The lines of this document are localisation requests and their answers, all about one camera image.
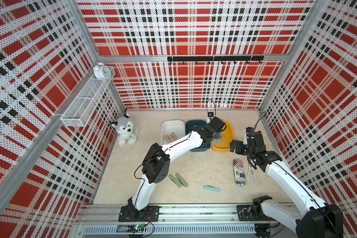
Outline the pink knife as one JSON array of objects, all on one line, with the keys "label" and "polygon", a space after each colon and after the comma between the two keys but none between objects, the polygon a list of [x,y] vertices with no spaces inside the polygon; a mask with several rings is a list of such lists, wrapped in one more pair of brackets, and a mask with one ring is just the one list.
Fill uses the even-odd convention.
[{"label": "pink knife", "polygon": [[175,138],[172,135],[169,135],[168,138],[169,138],[170,143],[175,141]]},{"label": "pink knife", "polygon": [[170,136],[166,135],[165,136],[165,140],[166,140],[167,144],[169,144],[171,142]]},{"label": "pink knife", "polygon": [[174,132],[172,132],[171,135],[175,138],[175,141],[178,140],[178,137]]}]

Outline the mint knife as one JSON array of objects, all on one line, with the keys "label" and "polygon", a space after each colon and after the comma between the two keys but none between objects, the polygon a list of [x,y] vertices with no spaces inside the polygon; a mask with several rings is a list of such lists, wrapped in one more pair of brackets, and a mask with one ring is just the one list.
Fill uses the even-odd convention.
[{"label": "mint knife", "polygon": [[204,185],[203,189],[212,191],[212,192],[220,192],[221,191],[221,189],[219,187],[214,187],[214,186],[210,186],[210,185]]}]

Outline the olive knife two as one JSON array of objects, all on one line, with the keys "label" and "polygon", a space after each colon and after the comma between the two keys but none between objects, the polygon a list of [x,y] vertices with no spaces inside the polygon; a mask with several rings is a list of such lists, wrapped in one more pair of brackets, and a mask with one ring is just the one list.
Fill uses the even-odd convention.
[{"label": "olive knife two", "polygon": [[179,173],[176,173],[175,176],[176,176],[177,180],[181,183],[182,186],[188,187],[188,183]]}]

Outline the olive knife one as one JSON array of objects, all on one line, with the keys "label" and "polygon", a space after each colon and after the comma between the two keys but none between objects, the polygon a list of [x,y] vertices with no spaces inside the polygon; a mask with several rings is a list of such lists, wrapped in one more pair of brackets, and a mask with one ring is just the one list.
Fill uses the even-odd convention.
[{"label": "olive knife one", "polygon": [[181,182],[175,176],[173,176],[172,174],[169,174],[168,177],[178,188],[182,187]]}]

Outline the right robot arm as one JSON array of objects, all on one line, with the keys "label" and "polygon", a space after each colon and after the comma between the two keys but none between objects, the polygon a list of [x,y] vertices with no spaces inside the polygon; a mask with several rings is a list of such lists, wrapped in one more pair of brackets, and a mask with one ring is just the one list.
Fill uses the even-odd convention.
[{"label": "right robot arm", "polygon": [[251,214],[255,218],[272,218],[299,238],[342,238],[343,212],[312,192],[288,168],[274,151],[268,151],[260,131],[246,128],[243,141],[232,140],[230,151],[246,156],[253,169],[260,168],[287,194],[297,211],[292,211],[264,195],[253,199]]}]

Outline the yellow storage box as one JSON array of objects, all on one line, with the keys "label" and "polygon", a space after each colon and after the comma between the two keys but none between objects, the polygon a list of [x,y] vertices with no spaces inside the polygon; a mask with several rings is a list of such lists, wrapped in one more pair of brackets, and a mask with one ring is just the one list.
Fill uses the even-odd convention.
[{"label": "yellow storage box", "polygon": [[211,149],[214,152],[229,152],[230,151],[230,143],[235,139],[233,128],[228,121],[225,121],[226,129],[221,132],[221,138],[215,139],[212,141]]}]

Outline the dark teal storage box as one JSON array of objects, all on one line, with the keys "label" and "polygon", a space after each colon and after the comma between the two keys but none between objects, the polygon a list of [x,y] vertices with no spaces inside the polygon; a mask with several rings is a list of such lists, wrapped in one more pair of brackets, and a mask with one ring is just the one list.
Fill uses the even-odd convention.
[{"label": "dark teal storage box", "polygon": [[[190,134],[190,132],[198,126],[205,126],[206,121],[204,120],[190,120],[185,123],[185,134]],[[190,150],[190,152],[204,152],[210,148],[210,144],[204,144],[200,147]]]}]

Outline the white storage box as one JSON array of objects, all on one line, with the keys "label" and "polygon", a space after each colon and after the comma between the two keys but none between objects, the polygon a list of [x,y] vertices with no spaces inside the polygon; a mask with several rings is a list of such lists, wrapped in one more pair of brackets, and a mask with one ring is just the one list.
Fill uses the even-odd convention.
[{"label": "white storage box", "polygon": [[162,133],[161,133],[161,144],[167,144],[165,140],[166,135],[170,135],[174,132],[177,137],[180,139],[185,136],[185,124],[183,121],[180,120],[170,120],[165,121],[162,124]]}]

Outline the white kitchen scissors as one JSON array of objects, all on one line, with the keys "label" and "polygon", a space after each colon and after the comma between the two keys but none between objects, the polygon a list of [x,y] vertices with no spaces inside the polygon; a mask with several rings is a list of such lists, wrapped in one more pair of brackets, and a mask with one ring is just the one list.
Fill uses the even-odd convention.
[{"label": "white kitchen scissors", "polygon": [[248,184],[255,184],[255,185],[261,184],[260,176],[255,173],[255,169],[253,168],[252,165],[249,165],[249,168],[248,168],[248,171],[246,174],[246,182]]}]

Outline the husky plush toy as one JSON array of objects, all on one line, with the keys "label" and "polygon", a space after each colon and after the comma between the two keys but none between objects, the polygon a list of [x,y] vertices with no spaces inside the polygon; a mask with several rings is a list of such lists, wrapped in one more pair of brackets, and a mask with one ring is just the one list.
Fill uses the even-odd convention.
[{"label": "husky plush toy", "polygon": [[117,142],[119,146],[136,144],[139,134],[138,128],[134,126],[131,116],[128,113],[118,118],[117,121],[111,122],[110,126],[117,132]]}]

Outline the green circuit board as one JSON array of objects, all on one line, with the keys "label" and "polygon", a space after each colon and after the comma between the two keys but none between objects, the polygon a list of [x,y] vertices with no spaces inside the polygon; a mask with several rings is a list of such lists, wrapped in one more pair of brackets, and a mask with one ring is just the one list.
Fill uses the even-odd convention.
[{"label": "green circuit board", "polygon": [[144,233],[144,225],[118,225],[117,233]]}]

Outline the white alarm clock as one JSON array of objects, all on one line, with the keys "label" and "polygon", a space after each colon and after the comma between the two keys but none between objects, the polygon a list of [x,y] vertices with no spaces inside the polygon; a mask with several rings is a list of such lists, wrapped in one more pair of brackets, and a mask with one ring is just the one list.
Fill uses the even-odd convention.
[{"label": "white alarm clock", "polygon": [[111,69],[106,66],[103,62],[98,62],[93,67],[94,76],[97,79],[109,79],[111,76]]}]

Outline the black wall hook rail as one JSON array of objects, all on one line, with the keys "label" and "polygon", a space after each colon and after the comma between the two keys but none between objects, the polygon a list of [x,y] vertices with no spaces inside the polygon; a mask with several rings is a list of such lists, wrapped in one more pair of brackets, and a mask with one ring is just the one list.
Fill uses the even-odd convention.
[{"label": "black wall hook rail", "polygon": [[264,60],[264,56],[196,56],[196,57],[167,57],[168,62],[213,62],[213,61],[257,61],[261,63]]}]

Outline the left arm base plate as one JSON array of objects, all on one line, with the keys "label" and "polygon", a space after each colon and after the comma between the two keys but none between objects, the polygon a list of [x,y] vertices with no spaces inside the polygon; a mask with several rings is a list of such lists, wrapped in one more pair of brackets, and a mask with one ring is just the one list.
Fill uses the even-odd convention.
[{"label": "left arm base plate", "polygon": [[147,206],[142,210],[137,210],[134,207],[127,205],[120,210],[118,218],[119,222],[138,222],[151,221],[157,222],[159,218],[160,206]]}]

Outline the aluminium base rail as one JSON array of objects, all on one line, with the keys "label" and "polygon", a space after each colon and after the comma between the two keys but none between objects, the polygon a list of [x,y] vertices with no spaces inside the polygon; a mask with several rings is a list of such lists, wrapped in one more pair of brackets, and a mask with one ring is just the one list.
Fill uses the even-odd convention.
[{"label": "aluminium base rail", "polygon": [[[237,205],[249,203],[216,203],[216,204],[159,204],[159,218],[155,225],[160,224],[234,224],[234,223],[267,223],[241,222],[237,216]],[[115,225],[130,224],[119,222],[122,205],[84,205],[78,212],[77,224],[83,225]]]}]

